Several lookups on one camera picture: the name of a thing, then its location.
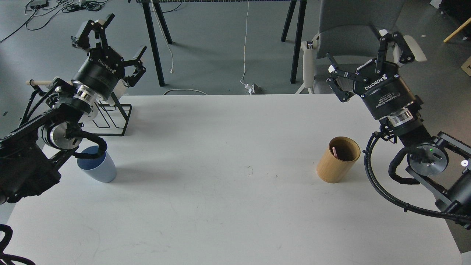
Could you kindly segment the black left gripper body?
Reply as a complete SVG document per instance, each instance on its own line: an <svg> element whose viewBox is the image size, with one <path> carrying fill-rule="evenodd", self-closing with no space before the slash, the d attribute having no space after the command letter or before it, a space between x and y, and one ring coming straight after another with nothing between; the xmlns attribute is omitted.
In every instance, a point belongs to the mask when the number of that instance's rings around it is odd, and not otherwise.
<svg viewBox="0 0 471 265"><path fill-rule="evenodd" d="M76 49L86 51L87 59L72 77L72 83L88 86L103 100L108 100L118 81L124 77L123 56L109 46Z"/></svg>

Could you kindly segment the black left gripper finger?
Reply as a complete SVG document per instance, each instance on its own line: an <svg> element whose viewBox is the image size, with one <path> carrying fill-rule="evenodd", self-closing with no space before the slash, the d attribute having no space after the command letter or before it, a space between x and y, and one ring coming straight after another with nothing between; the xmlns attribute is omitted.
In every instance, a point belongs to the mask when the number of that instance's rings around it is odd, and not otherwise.
<svg viewBox="0 0 471 265"><path fill-rule="evenodd" d="M132 59L129 60L123 60L122 65L123 67L134 67L134 71L132 75L125 75L123 77L123 82L128 86L128 87L134 87L137 82L140 80L140 78L144 75L146 72L146 68L143 66L142 62L142 56L145 53L147 47L146 46L140 46L136 54Z"/></svg>
<svg viewBox="0 0 471 265"><path fill-rule="evenodd" d="M114 17L115 17L115 14L110 13L106 17L106 20L85 21L81 25L81 28L79 29L77 35L71 37L72 46L75 47L76 49L84 50L85 52L89 52L93 50L90 44L89 35L91 32L94 32L95 39L99 40L99 42L96 43L95 45L96 49L105 49L105 48L110 47L108 45L105 30L108 27L108 25L112 22Z"/></svg>

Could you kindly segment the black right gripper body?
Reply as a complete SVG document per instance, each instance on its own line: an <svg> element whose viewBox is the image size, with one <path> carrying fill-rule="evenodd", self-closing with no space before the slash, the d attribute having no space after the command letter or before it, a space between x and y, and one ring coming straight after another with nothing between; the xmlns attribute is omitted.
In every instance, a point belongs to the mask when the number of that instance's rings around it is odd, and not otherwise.
<svg viewBox="0 0 471 265"><path fill-rule="evenodd" d="M353 91L362 97L372 117L380 120L404 107L419 111L419 101L399 76L399 66L385 63L382 70L377 74L376 64L367 63L356 71L360 80L354 82Z"/></svg>

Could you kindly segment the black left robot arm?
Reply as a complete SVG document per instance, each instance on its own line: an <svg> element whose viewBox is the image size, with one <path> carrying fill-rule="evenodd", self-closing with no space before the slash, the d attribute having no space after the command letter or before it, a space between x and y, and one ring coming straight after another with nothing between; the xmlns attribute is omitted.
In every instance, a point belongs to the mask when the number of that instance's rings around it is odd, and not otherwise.
<svg viewBox="0 0 471 265"><path fill-rule="evenodd" d="M85 21L72 46L87 53L77 74L66 82L27 82L32 88L18 127L1 138L1 203L17 203L38 196L59 183L59 169L72 156L102 158L107 143L102 134L82 129L84 119L94 119L100 107L115 107L127 129L130 104L120 104L116 90L133 87L146 72L141 46L133 59L124 60L106 39L106 28L114 19Z"/></svg>

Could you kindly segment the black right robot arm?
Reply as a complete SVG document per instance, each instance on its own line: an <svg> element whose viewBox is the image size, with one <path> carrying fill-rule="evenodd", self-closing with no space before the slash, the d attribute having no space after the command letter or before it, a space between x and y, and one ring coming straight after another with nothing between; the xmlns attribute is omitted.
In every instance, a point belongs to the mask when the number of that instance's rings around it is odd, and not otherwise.
<svg viewBox="0 0 471 265"><path fill-rule="evenodd" d="M423 102L412 94L399 75L399 64L413 62L414 52L400 32L378 31L373 24L369 27L379 40L378 55L355 72L341 70L334 57L326 54L331 62L327 83L337 98L347 102L353 95L359 95L374 119L380 122L380 130L372 133L364 150L367 178L381 196L405 212L448 219L469 230L470 147L442 131L436 136L428 133L419 114ZM425 186L437 197L438 211L406 203L378 182L371 157L379 139L393 143L399 139L403 144L388 167L390 178L400 184ZM464 168L449 189L431 179L449 164L447 149L463 158L461 166Z"/></svg>

